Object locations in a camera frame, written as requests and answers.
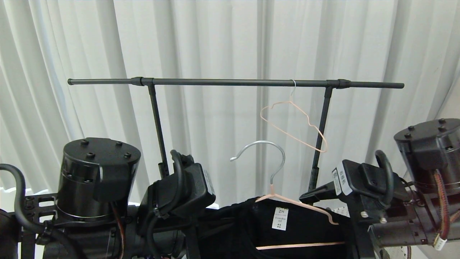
black garment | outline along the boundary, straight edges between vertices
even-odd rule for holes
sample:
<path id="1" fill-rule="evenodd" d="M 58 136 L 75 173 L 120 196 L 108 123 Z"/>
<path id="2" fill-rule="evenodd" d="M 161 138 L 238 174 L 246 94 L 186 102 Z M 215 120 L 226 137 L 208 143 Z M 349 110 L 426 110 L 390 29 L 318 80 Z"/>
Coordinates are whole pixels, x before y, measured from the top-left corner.
<path id="1" fill-rule="evenodd" d="M 330 212 L 339 225 L 332 225 L 322 213 L 294 204 L 256 198 L 217 211 L 207 211 L 200 222 L 209 229 L 199 233 L 202 259 L 347 259 L 352 258 L 345 244 L 257 250 L 256 247 L 345 241 L 349 218 Z M 289 209 L 286 230 L 272 228 L 275 209 Z M 228 220 L 218 233 L 219 222 Z"/>

black metal rod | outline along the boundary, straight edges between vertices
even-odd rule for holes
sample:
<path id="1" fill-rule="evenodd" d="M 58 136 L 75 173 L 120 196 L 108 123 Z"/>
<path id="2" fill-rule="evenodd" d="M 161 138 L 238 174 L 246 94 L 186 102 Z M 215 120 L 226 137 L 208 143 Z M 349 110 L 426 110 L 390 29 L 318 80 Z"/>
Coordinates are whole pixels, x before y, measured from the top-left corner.
<path id="1" fill-rule="evenodd" d="M 158 137 L 158 145 L 160 146 L 161 163 L 158 164 L 158 167 L 160 168 L 160 176 L 163 179 L 169 175 L 165 141 L 163 138 L 163 130 L 161 129 L 160 113 L 158 112 L 158 103 L 156 101 L 155 85 L 149 85 L 148 88 L 150 94 L 150 102 L 152 103 L 153 109 L 153 119 L 155 120 L 156 136 Z"/>
<path id="2" fill-rule="evenodd" d="M 326 87 L 324 91 L 324 101 L 322 103 L 322 111 L 321 111 L 321 119 L 319 122 L 319 131 L 321 134 L 324 134 L 324 128 L 326 127 L 326 120 L 328 118 L 328 111 L 329 111 L 329 103 L 331 102 L 332 97 L 332 87 Z M 316 138 L 316 149 L 321 150 L 322 146 L 322 137 L 321 134 L 318 133 L 318 137 Z M 310 183 L 308 185 L 308 191 L 312 191 L 316 189 L 316 184 L 318 183 L 318 175 L 319 175 L 319 155 L 320 152 L 315 150 L 315 156 L 313 157 L 313 165 L 311 166 L 311 175 L 310 175 Z"/>
<path id="3" fill-rule="evenodd" d="M 328 87 L 338 80 L 295 80 L 298 87 Z M 69 79 L 74 84 L 134 84 L 134 85 L 221 85 L 221 86 L 294 86 L 293 80 L 259 79 L 187 79 L 187 78 L 149 78 L 134 77 L 123 79 Z M 403 88 L 403 83 L 390 82 L 348 82 L 345 86 L 358 88 Z"/>

horizontal bar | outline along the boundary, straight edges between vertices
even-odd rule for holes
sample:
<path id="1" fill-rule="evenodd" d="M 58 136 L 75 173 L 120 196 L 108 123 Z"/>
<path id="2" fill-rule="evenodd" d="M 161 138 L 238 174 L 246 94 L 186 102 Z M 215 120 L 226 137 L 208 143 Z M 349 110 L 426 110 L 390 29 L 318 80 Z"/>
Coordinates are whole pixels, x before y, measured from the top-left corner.
<path id="1" fill-rule="evenodd" d="M 69 79 L 68 84 L 134 84 L 134 85 L 222 85 L 222 86 L 294 86 L 293 80 L 265 79 L 186 79 L 133 77 L 123 79 Z M 299 87 L 339 87 L 339 80 L 295 80 Z M 358 88 L 404 88 L 403 83 L 391 82 L 350 82 L 344 87 Z"/>

clothes hanger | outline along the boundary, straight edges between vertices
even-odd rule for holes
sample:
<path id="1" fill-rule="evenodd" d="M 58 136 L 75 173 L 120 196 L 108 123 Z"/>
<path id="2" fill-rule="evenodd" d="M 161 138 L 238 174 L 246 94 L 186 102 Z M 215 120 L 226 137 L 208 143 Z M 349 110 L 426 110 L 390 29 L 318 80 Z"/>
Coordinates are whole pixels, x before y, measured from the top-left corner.
<path id="1" fill-rule="evenodd" d="M 280 166 L 278 167 L 278 169 L 275 171 L 275 173 L 272 174 L 271 177 L 270 177 L 270 194 L 267 194 L 267 195 L 264 195 L 264 196 L 258 198 L 258 199 L 256 200 L 256 202 L 259 202 L 259 201 L 262 201 L 262 200 L 265 200 L 265 199 L 268 199 L 268 198 L 278 198 L 278 199 L 280 199 L 280 200 L 282 200 L 282 201 L 285 201 L 285 202 L 288 202 L 288 203 L 292 203 L 292 204 L 294 204 L 294 205 L 298 205 L 298 206 L 300 206 L 300 207 L 304 207 L 304 208 L 307 208 L 307 209 L 310 209 L 310 210 L 313 210 L 313 211 L 322 213 L 322 214 L 324 214 L 324 215 L 326 215 L 326 216 L 328 217 L 330 224 L 338 225 L 338 223 L 336 223 L 336 222 L 334 222 L 334 221 L 332 220 L 332 215 L 331 215 L 329 212 L 327 212 L 327 211 L 325 211 L 325 210 L 323 210 L 323 209 L 320 209 L 320 208 L 317 208 L 317 207 L 314 207 L 314 206 L 311 206 L 311 205 L 302 203 L 302 202 L 300 202 L 300 201 L 295 201 L 295 200 L 286 198 L 286 197 L 284 197 L 284 196 L 281 196 L 281 195 L 275 193 L 275 187 L 273 186 L 273 178 L 274 178 L 275 175 L 283 168 L 284 162 L 286 161 L 286 154 L 284 153 L 283 148 L 280 147 L 278 144 L 273 143 L 273 142 L 271 142 L 271 141 L 266 141 L 266 140 L 254 141 L 254 142 L 252 142 L 252 143 L 250 143 L 250 144 L 247 144 L 245 147 L 243 147 L 243 149 L 240 150 L 240 151 L 238 152 L 238 154 L 237 154 L 235 157 L 230 158 L 230 161 L 235 161 L 235 160 L 237 160 L 237 159 L 241 156 L 241 154 L 243 154 L 243 152 L 244 152 L 248 147 L 253 146 L 253 145 L 257 145 L 257 144 L 269 144 L 269 145 L 272 145 L 272 146 L 275 146 L 276 148 L 278 148 L 278 149 L 281 151 L 281 154 L 282 154 L 282 162 L 281 162 Z"/>
<path id="2" fill-rule="evenodd" d="M 308 114 L 307 114 L 306 112 L 304 112 L 299 106 L 297 106 L 297 105 L 294 103 L 293 94 L 294 94 L 294 92 L 295 92 L 295 90 L 296 90 L 296 88 L 297 88 L 297 83 L 296 83 L 295 80 L 293 80 L 293 79 L 292 79 L 292 81 L 294 82 L 294 89 L 293 89 L 292 92 L 291 92 L 291 95 L 290 95 L 290 97 L 289 97 L 289 101 L 276 102 L 276 103 L 272 104 L 271 106 L 270 106 L 270 105 L 265 106 L 264 108 L 262 108 L 262 110 L 260 110 L 260 118 L 261 118 L 262 120 L 266 121 L 266 122 L 267 122 L 268 124 L 270 124 L 271 126 L 273 126 L 275 129 L 277 129 L 277 130 L 281 131 L 282 133 L 286 134 L 287 136 L 289 136 L 289 137 L 291 137 L 291 138 L 297 140 L 298 142 L 300 142 L 300 143 L 302 143 L 302 144 L 304 144 L 304 145 L 306 145 L 306 146 L 308 146 L 308 147 L 311 147 L 311 148 L 313 148 L 313 149 L 315 149 L 315 150 L 317 150 L 317 151 L 319 151 L 319 152 L 321 152 L 321 153 L 325 153 L 325 152 L 328 151 L 328 141 L 326 140 L 326 138 L 324 137 L 324 135 L 321 133 L 321 131 L 318 129 L 318 127 L 316 127 L 315 125 L 312 125 L 312 124 L 310 123 L 310 117 L 308 116 Z M 312 145 L 310 145 L 310 144 L 308 144 L 308 143 L 306 143 L 306 142 L 300 140 L 299 138 L 294 137 L 293 135 L 287 133 L 286 131 L 280 129 L 278 126 L 274 125 L 274 124 L 273 124 L 271 121 L 269 121 L 267 118 L 264 118 L 264 116 L 262 115 L 262 112 L 263 112 L 265 109 L 267 109 L 267 108 L 273 109 L 273 107 L 274 107 L 275 105 L 278 105 L 278 104 L 281 104 L 281 103 L 292 104 L 297 110 L 301 111 L 301 112 L 307 117 L 308 125 L 309 125 L 310 127 L 315 128 L 316 131 L 317 131 L 317 132 L 319 133 L 319 135 L 321 136 L 321 138 L 324 140 L 324 146 L 325 146 L 324 150 L 317 149 L 316 147 L 314 147 L 314 146 L 312 146 Z"/>

curtain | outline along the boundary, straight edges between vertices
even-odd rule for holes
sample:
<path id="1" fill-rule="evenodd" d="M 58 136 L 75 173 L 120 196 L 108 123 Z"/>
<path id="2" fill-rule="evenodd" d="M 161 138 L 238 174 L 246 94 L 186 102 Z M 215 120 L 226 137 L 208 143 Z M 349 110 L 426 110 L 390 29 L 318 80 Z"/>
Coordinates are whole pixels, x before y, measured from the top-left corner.
<path id="1" fill-rule="evenodd" d="M 405 165 L 392 137 L 458 101 L 458 1 L 14 1 L 0 2 L 0 162 L 19 167 L 33 192 L 56 192 L 64 145 L 84 137 L 142 151 L 131 201 L 160 178 L 146 87 L 67 85 L 67 78 L 239 78 L 402 82 L 404 89 L 336 89 L 318 185 L 343 159 Z M 307 191 L 314 150 L 260 119 L 292 87 L 156 86 L 167 151 L 192 154 L 210 173 L 217 203 L 269 191 Z M 294 101 L 319 125 L 323 88 L 296 88 Z M 316 131 L 293 106 L 265 114 L 311 145 Z M 449 113 L 460 117 L 458 109 Z M 0 174 L 5 189 L 12 177 Z M 337 207 L 337 201 L 325 204 Z"/>

